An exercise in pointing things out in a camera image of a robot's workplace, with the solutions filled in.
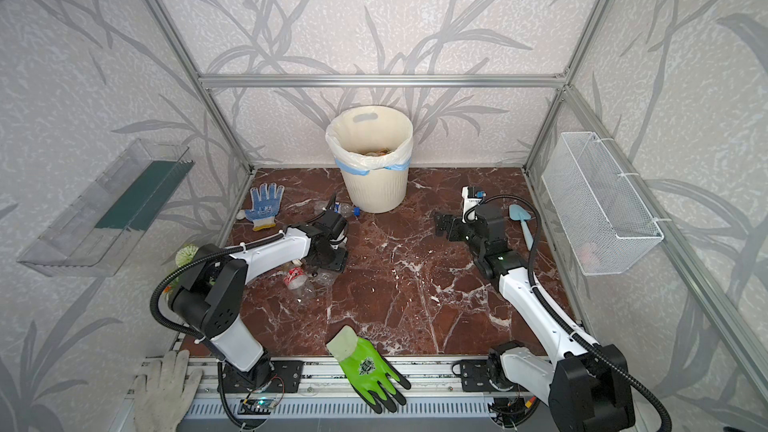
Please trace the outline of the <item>clear unlabelled plastic bottle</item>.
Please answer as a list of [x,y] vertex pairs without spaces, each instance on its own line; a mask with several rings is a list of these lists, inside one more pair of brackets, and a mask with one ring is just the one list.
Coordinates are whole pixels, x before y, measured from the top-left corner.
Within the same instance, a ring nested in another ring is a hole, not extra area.
[[328,289],[333,286],[340,273],[327,269],[316,269],[309,274],[313,286],[317,289]]

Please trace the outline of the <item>blue label bottle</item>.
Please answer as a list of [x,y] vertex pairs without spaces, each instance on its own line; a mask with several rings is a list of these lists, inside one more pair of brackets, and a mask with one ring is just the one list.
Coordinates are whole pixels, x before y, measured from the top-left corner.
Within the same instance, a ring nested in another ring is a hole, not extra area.
[[332,211],[340,214],[344,218],[356,217],[361,215],[361,209],[349,203],[334,202],[329,204],[328,201],[317,201],[314,204],[314,215],[322,215],[325,211]]

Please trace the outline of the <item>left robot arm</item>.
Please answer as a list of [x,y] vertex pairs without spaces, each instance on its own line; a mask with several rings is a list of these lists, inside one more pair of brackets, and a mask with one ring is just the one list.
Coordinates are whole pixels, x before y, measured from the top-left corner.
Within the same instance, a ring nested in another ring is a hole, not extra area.
[[254,242],[202,247],[152,293],[150,312],[161,326],[202,342],[219,360],[251,377],[266,374],[266,349],[244,325],[240,309],[245,288],[285,263],[341,272],[347,219],[333,210]]

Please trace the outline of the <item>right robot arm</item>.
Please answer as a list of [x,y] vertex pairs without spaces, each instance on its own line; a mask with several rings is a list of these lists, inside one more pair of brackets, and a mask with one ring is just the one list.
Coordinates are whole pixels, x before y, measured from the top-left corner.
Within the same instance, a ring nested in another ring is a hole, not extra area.
[[633,395],[639,393],[658,414],[660,430],[672,430],[667,408],[629,373],[621,351],[589,335],[542,286],[535,274],[541,233],[524,234],[526,257],[510,248],[507,216],[495,205],[503,198],[466,186],[460,214],[434,217],[436,235],[467,245],[478,271],[517,310],[547,354],[541,358],[518,345],[490,355],[495,387],[519,385],[532,393],[548,406],[561,431],[631,428],[636,423]]

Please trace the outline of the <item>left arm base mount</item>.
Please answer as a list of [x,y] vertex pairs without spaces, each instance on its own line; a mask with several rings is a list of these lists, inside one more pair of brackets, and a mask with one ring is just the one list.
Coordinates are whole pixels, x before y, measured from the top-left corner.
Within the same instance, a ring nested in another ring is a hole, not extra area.
[[265,353],[248,371],[241,371],[229,361],[222,363],[217,390],[225,394],[246,392],[297,393],[304,362],[273,360]]

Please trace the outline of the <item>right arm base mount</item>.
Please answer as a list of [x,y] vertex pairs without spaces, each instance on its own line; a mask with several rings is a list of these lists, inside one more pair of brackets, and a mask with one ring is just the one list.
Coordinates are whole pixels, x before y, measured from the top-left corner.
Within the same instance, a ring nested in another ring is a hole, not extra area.
[[461,380],[463,392],[523,392],[523,387],[507,378],[501,362],[504,352],[517,348],[524,348],[524,344],[513,340],[498,345],[491,348],[484,359],[462,359],[454,362],[451,372]]

